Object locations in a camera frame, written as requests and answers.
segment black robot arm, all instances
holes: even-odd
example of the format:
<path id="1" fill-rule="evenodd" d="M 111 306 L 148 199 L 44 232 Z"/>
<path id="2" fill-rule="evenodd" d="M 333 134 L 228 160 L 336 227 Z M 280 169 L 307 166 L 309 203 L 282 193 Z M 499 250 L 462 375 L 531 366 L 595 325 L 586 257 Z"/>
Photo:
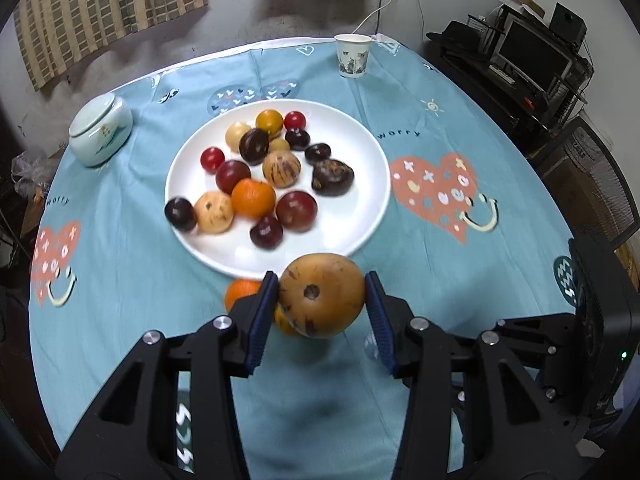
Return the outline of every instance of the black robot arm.
<path id="1" fill-rule="evenodd" d="M 575 445 L 590 422 L 608 416 L 628 367 L 619 355 L 634 352 L 640 340 L 640 306 L 610 249 L 593 238 L 571 240 L 570 248 L 575 315 L 498 320 L 476 339 L 415 317 L 404 300 L 386 295 L 375 272 L 366 275 L 380 360 L 411 390 L 392 480 L 577 480 L 585 474 L 590 463 Z M 193 334 L 145 333 L 86 410 L 56 475 L 249 480 L 230 377 L 247 378 L 260 364 L 277 294 L 278 280 L 268 272 L 256 295 Z M 191 372 L 194 474 L 177 466 L 180 371 Z M 462 374 L 462 387 L 452 383 L 452 372 Z M 447 473 L 452 409 L 465 453 L 463 467 Z"/>

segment wall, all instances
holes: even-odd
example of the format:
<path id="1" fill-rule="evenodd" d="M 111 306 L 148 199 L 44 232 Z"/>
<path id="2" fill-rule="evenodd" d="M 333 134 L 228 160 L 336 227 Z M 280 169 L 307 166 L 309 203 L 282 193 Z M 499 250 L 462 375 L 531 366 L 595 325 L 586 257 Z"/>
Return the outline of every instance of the wall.
<path id="1" fill-rule="evenodd" d="M 424 31 L 442 31 L 451 20 L 486 14 L 496 0 L 420 0 Z M 254 41 L 288 36 L 331 37 L 351 32 L 378 0 L 210 0 L 207 9 L 157 25 L 113 43 L 34 92 L 26 75 L 14 23 L 0 33 L 0 106 L 23 145 L 48 153 L 66 139 L 68 125 L 89 99 L 167 65 Z M 360 31 L 373 33 L 372 17 Z M 382 11 L 380 32 L 420 51 L 422 19 L 417 0 L 395 0 Z"/>
<path id="2" fill-rule="evenodd" d="M 582 17 L 595 74 L 585 110 L 613 142 L 612 154 L 640 204 L 640 34 L 619 0 L 537 0 L 549 14 L 556 2 Z"/>

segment jar lid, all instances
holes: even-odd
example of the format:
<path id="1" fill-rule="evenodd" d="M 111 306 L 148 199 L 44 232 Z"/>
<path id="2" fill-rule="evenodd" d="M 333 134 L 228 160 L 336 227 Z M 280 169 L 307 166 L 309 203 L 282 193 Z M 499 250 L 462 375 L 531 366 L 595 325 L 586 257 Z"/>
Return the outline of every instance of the jar lid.
<path id="1" fill-rule="evenodd" d="M 116 95 L 113 92 L 108 92 L 107 94 L 94 97 L 80 108 L 74 120 L 71 121 L 71 126 L 69 126 L 69 137 L 82 135 L 89 128 L 95 126 L 111 109 L 115 99 Z"/>

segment metal screw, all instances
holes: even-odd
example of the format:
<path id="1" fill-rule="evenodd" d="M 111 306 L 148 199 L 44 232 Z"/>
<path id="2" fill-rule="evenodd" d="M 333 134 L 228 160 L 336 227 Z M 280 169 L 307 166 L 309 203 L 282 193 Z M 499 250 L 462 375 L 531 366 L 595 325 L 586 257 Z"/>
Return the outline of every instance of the metal screw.
<path id="1" fill-rule="evenodd" d="M 500 341 L 500 336 L 498 336 L 497 333 L 492 332 L 491 330 L 482 332 L 482 335 L 480 337 L 484 343 L 487 343 L 488 345 L 491 345 L 491 346 L 495 345 L 498 341 Z"/>
<path id="2" fill-rule="evenodd" d="M 142 336 L 142 341 L 148 345 L 156 344 L 160 341 L 160 333 L 158 330 L 149 330 L 149 332 L 145 332 L 145 335 Z"/>
<path id="3" fill-rule="evenodd" d="M 409 326 L 414 330 L 427 330 L 429 328 L 429 321 L 424 319 L 423 317 L 414 317 L 410 322 Z"/>
<path id="4" fill-rule="evenodd" d="M 218 316 L 213 320 L 213 326 L 218 330 L 226 330 L 233 325 L 233 320 L 229 316 Z"/>

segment computer monitor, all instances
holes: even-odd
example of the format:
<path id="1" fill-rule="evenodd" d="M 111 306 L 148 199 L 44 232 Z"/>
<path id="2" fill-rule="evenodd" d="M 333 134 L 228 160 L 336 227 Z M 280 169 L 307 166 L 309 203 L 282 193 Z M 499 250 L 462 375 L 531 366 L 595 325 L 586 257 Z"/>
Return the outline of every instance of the computer monitor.
<path id="1" fill-rule="evenodd" d="M 551 93 L 556 76 L 565 78 L 572 60 L 528 23 L 510 15 L 495 53 L 539 90 Z"/>

